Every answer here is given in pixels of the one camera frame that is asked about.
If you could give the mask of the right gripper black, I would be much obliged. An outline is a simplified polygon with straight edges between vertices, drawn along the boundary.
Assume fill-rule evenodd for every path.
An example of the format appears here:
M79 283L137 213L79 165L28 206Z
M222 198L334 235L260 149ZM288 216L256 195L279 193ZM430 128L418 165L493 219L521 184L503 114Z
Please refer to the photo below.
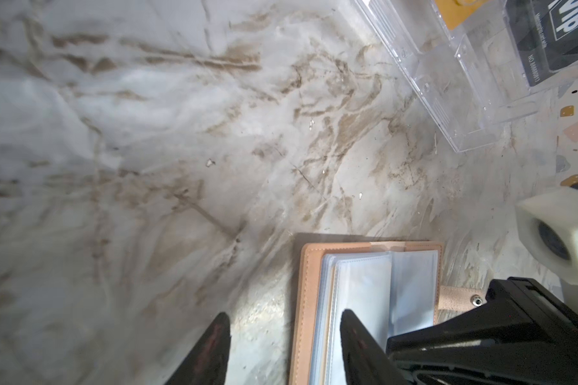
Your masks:
M532 278L491 281L490 305L391 338L414 383L578 384L578 314Z

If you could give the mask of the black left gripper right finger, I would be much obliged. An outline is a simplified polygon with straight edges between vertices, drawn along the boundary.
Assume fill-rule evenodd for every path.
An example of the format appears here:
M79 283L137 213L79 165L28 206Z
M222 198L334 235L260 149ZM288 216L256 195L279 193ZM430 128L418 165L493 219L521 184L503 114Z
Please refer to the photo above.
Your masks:
M350 309L342 313L340 337L347 384L407 384Z

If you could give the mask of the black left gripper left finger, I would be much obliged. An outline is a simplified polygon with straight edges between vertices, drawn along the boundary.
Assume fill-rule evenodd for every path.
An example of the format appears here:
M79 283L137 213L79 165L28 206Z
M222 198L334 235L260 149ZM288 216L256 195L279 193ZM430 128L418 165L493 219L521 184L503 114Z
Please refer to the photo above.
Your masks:
M167 385L223 385L231 351L231 320L219 313L190 353L165 382Z

